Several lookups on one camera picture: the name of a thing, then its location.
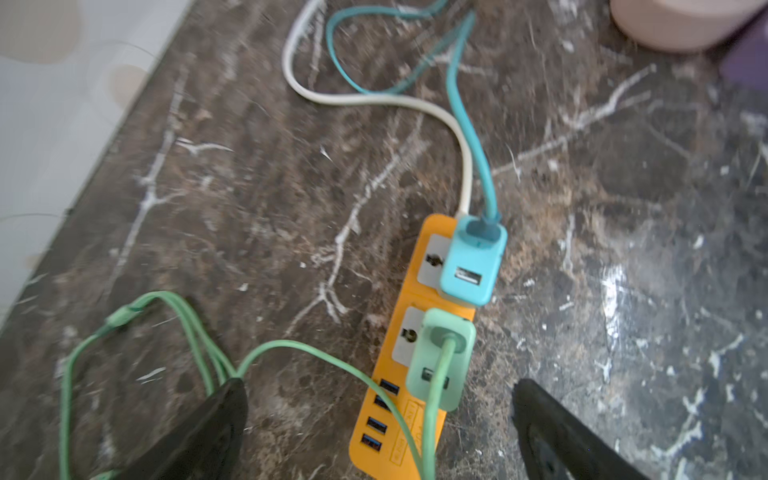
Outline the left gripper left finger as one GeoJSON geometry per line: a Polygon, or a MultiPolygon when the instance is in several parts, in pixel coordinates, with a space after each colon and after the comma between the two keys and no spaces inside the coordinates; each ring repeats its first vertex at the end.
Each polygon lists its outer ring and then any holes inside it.
{"type": "Polygon", "coordinates": [[[117,477],[229,479],[239,459],[247,415],[244,382],[230,379],[117,477]]]}

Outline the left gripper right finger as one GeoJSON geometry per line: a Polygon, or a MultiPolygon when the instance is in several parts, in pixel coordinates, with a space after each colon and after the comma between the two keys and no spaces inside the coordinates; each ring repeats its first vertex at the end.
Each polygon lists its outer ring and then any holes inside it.
{"type": "Polygon", "coordinates": [[[513,424],[530,479],[643,479],[586,425],[529,378],[513,388],[513,424]]]}

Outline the teal charger adapter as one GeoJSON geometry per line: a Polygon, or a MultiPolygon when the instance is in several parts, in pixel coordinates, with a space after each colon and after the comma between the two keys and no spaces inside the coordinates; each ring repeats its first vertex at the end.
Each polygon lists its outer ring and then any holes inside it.
{"type": "Polygon", "coordinates": [[[492,297],[508,232],[481,217],[462,217],[450,241],[438,286],[442,297],[467,307],[483,307],[492,297]]]}

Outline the orange power strip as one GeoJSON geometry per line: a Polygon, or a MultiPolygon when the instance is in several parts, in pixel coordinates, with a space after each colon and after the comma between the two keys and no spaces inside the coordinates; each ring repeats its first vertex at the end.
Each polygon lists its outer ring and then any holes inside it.
{"type": "MultiPolygon", "coordinates": [[[[407,372],[425,312],[440,308],[474,319],[473,307],[460,306],[438,293],[442,264],[457,220],[433,214],[424,221],[377,359],[373,380],[387,393],[420,440],[424,402],[406,388],[407,372]]],[[[352,463],[375,479],[417,479],[405,434],[382,397],[369,389],[349,444],[352,463]]]]}

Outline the round beige power socket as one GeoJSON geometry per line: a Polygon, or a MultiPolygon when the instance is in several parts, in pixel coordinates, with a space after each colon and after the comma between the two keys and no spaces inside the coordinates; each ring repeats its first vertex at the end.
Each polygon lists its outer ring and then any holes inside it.
{"type": "Polygon", "coordinates": [[[767,7],[762,0],[611,0],[617,28],[636,43],[658,51],[705,50],[741,29],[767,7]]]}

